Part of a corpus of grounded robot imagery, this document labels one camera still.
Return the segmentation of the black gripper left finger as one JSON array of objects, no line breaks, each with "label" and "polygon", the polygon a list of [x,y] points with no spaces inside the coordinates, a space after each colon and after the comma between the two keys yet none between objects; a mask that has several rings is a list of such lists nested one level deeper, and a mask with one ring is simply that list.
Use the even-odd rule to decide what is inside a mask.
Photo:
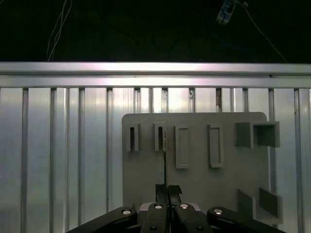
[{"label": "black gripper left finger", "polygon": [[144,203],[139,210],[119,207],[84,223],[70,233],[166,233],[169,204],[165,184],[155,185],[156,202]]}]

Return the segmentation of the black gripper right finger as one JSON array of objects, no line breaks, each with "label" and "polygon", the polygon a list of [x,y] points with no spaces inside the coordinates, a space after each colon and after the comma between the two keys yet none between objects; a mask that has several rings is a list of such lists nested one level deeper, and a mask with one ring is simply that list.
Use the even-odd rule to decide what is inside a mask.
[{"label": "black gripper right finger", "polygon": [[203,213],[193,204],[181,201],[181,188],[169,185],[173,233],[278,233],[279,229],[261,223],[224,207],[213,207]]}]

